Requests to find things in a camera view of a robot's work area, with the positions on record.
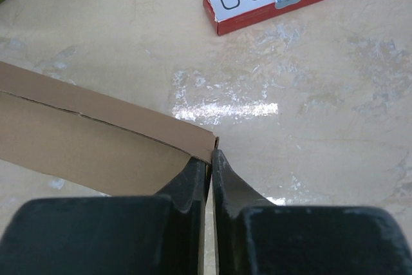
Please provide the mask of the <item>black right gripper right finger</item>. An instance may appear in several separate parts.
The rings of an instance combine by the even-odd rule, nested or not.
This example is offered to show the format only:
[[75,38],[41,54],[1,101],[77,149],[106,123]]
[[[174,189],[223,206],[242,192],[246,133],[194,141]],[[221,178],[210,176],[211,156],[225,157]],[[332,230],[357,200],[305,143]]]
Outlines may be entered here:
[[411,249],[385,210],[278,206],[212,155],[218,274],[410,274]]

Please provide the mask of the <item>cardboard box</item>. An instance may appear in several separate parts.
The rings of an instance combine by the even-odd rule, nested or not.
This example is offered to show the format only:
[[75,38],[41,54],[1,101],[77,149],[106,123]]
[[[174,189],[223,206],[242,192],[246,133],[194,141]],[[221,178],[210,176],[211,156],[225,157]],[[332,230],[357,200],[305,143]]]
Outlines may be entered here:
[[192,158],[207,164],[210,131],[11,64],[1,64],[1,159],[101,192],[149,196]]

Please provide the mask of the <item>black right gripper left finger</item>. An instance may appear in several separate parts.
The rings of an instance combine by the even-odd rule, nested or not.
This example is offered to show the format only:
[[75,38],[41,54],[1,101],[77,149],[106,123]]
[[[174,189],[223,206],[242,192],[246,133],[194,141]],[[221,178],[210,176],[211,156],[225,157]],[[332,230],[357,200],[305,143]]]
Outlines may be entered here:
[[1,238],[2,274],[202,274],[207,164],[149,196],[26,202]]

